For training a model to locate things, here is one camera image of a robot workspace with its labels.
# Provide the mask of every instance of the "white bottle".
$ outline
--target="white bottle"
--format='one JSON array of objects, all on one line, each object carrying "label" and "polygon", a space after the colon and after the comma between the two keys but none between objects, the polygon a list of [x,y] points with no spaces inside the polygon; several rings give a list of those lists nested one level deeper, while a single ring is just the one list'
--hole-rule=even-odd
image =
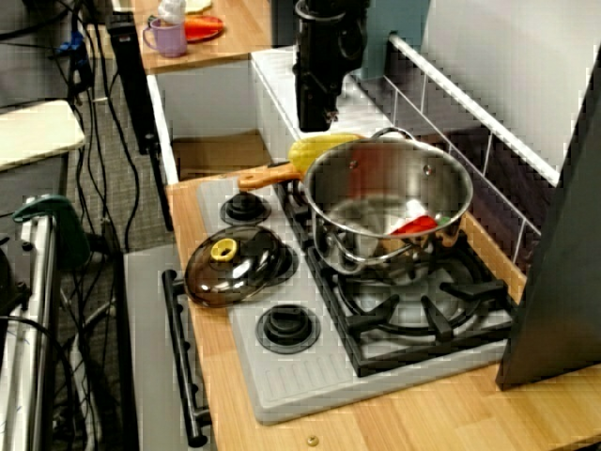
[{"label": "white bottle", "polygon": [[186,0],[162,0],[159,18],[164,24],[183,23],[186,17]]}]

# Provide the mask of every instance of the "lid knob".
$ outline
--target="lid knob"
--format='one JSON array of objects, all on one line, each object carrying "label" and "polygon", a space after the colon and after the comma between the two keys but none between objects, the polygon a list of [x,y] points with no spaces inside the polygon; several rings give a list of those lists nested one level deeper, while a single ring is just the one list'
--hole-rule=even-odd
[{"label": "lid knob", "polygon": [[223,238],[213,244],[210,249],[210,256],[215,261],[230,261],[236,256],[238,243],[231,238]]}]

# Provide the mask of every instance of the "dark tile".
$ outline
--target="dark tile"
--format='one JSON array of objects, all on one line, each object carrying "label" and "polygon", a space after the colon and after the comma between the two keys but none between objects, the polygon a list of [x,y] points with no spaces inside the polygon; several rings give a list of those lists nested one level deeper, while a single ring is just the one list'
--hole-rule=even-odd
[{"label": "dark tile", "polygon": [[481,125],[468,110],[429,79],[425,85],[424,115],[445,134]]},{"label": "dark tile", "polygon": [[522,235],[522,240],[519,243],[519,249],[517,250],[516,265],[525,274],[528,274],[528,270],[532,265],[534,251],[540,240],[540,235],[534,232],[532,227],[529,225],[524,227],[524,234]]},{"label": "dark tile", "polygon": [[484,125],[447,132],[446,137],[471,163],[482,171],[485,166],[490,130]]},{"label": "dark tile", "polygon": [[386,75],[415,106],[421,108],[422,91],[424,89],[424,75],[422,70],[395,49],[390,42],[388,43],[388,54],[386,57],[386,66],[384,67],[384,75]]},{"label": "dark tile", "polygon": [[521,218],[467,163],[466,159],[452,152],[467,169],[473,183],[473,199],[470,212],[485,228],[486,232],[509,257],[514,256],[517,237],[521,226]]},{"label": "dark tile", "polygon": [[391,84],[384,77],[373,80],[360,80],[356,78],[355,81],[362,91],[367,94],[367,97],[392,121],[395,91]]},{"label": "dark tile", "polygon": [[396,121],[394,125],[407,130],[418,139],[434,135],[438,140],[442,140],[437,130],[401,95],[397,97],[396,101]]},{"label": "dark tile", "polygon": [[486,177],[540,230],[555,188],[493,137]]}]

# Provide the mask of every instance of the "gray stovetop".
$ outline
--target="gray stovetop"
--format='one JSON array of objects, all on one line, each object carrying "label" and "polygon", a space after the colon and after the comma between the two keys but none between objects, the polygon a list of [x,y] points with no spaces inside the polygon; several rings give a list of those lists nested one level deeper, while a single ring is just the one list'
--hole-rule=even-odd
[{"label": "gray stovetop", "polygon": [[[237,192],[234,178],[199,186],[197,199],[208,234],[229,226],[221,220],[219,210]],[[489,365],[501,358],[504,340],[376,375],[357,377],[292,228],[279,208],[275,191],[267,187],[254,193],[269,201],[272,208],[270,217],[261,225],[275,232],[300,256],[299,268],[290,279],[276,287],[264,288],[253,298],[229,309],[244,378],[258,421],[279,423]],[[283,303],[304,306],[319,318],[321,334],[308,350],[282,355],[259,344],[255,336],[258,319],[274,305]],[[493,314],[487,320],[500,323],[507,317],[504,313]]]}]

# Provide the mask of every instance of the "green clamp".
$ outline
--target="green clamp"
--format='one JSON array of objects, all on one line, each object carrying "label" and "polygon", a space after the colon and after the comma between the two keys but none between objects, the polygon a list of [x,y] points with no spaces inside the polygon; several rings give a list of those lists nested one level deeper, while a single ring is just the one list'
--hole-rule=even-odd
[{"label": "green clamp", "polygon": [[90,258],[90,245],[69,200],[57,194],[39,197],[12,213],[15,223],[53,216],[58,228],[58,268],[74,270]]}]

